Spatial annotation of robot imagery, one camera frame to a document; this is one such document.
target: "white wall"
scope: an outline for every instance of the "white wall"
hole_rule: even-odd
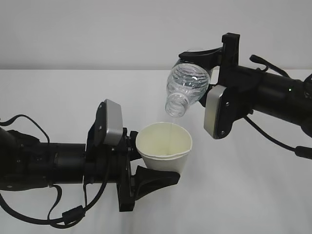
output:
[[[311,0],[1,0],[0,69],[170,69],[240,33],[256,54],[312,68]]]
[[[299,79],[311,73],[288,72]],[[139,131],[150,123],[170,120],[164,112],[167,74],[1,70],[0,118],[27,114],[52,142],[85,143],[98,104],[110,98],[121,104],[124,126]],[[213,140],[202,127],[203,115],[204,108],[197,103],[178,120],[194,141],[178,185],[137,201],[132,213],[118,212],[116,188],[109,184],[98,204],[69,230],[26,224],[0,210],[1,233],[312,233],[312,161],[273,145],[243,120],[235,123],[225,139]],[[282,142],[311,145],[297,126],[260,113],[252,119]],[[26,120],[18,120],[12,128],[45,140]],[[88,186],[89,200],[98,188]],[[14,209],[36,218],[46,218],[56,198],[51,188],[2,194]],[[64,185],[53,217],[82,203],[82,187]]]

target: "wire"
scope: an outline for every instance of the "wire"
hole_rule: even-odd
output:
[[[50,138],[46,134],[46,132],[39,126],[39,124],[37,124],[32,118],[28,117],[27,115],[17,115],[17,116],[14,116],[14,117],[12,117],[11,119],[9,119],[6,122],[0,122],[0,126],[3,126],[3,127],[9,126],[19,117],[24,117],[24,118],[30,120],[45,135],[45,137],[47,138],[48,144],[50,143]]]
[[[99,200],[99,198],[103,194],[104,189],[105,189],[107,182],[108,182],[108,176],[109,176],[109,171],[110,171],[110,167],[109,167],[110,161],[111,161],[111,156],[109,154],[109,156],[107,157],[106,172],[105,172],[101,187],[100,187],[97,195],[93,198],[93,200],[85,207],[85,211],[88,211],[89,209],[91,209],[97,203],[97,201]]]
[[[88,204],[88,199],[87,199],[87,184],[83,184],[83,194],[84,194],[84,207],[87,206]]]
[[[291,147],[289,145],[286,145],[276,139],[274,139],[273,137],[271,137],[270,135],[268,135],[266,132],[264,132],[258,125],[256,125],[250,118],[248,118],[247,116],[244,117],[244,119],[251,125],[253,126],[260,134],[262,134],[262,136],[264,136],[266,139],[270,140],[271,142],[273,142],[274,144],[286,149],[286,150],[289,150],[289,151],[292,151],[292,152],[295,152],[295,148],[294,147]]]

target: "black cable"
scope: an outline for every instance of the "black cable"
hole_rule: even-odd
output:
[[[274,144],[289,150],[289,151],[293,151],[295,152],[295,148],[291,147],[289,145],[285,145],[284,143],[274,139],[273,137],[271,137],[270,135],[268,135],[266,132],[264,132],[258,125],[256,125],[250,118],[248,118],[247,116],[244,117],[244,119],[251,125],[253,126],[260,134],[262,134],[262,136],[264,136],[266,139],[270,140],[271,142],[273,142]]]
[[[30,120],[45,135],[45,137],[47,138],[48,144],[50,143],[50,138],[46,134],[46,132],[32,118],[28,117],[27,115],[17,115],[17,116],[14,116],[13,118],[9,119],[6,122],[0,122],[0,126],[3,126],[3,127],[9,126],[19,117],[24,117],[24,118]]]
[[[50,214],[52,212],[52,210],[58,205],[61,197],[62,197],[62,188],[59,186],[59,185],[56,185],[56,184],[53,184],[51,185],[51,187],[54,187],[56,188],[57,190],[57,199],[55,201],[55,203],[53,204],[53,206],[51,207],[49,213],[48,213],[48,220],[50,220]],[[76,224],[78,224],[80,221],[82,220],[82,218],[70,223],[70,224],[66,224],[66,225],[60,225],[60,224],[50,224],[50,226],[54,227],[54,228],[57,228],[57,229],[67,229],[67,228],[71,228],[73,226],[75,226]]]
[[[96,203],[97,201],[99,200],[99,198],[101,197],[101,195],[103,194],[104,192],[104,189],[107,185],[107,182],[108,182],[108,176],[109,176],[109,171],[110,171],[110,161],[111,161],[111,156],[109,154],[109,156],[107,157],[107,166],[106,166],[106,172],[105,172],[105,175],[104,175],[104,178],[103,178],[103,182],[101,184],[101,187],[97,193],[97,195],[93,198],[93,200],[84,208],[85,211],[88,211],[89,209],[91,209]]]
[[[87,199],[87,184],[83,184],[83,195],[84,195],[84,207],[87,206],[88,204],[88,199]]]

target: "plastic water bottle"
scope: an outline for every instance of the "plastic water bottle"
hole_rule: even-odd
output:
[[[207,91],[211,71],[192,63],[178,63],[167,80],[166,112],[172,117],[182,117],[186,110]]]

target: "black cylinder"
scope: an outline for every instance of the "black cylinder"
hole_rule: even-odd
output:
[[[312,117],[312,101],[305,97],[303,82],[271,73],[262,78],[254,109],[297,125]]]
[[[28,152],[29,175],[42,175],[49,183],[82,183],[85,144],[39,143]]]

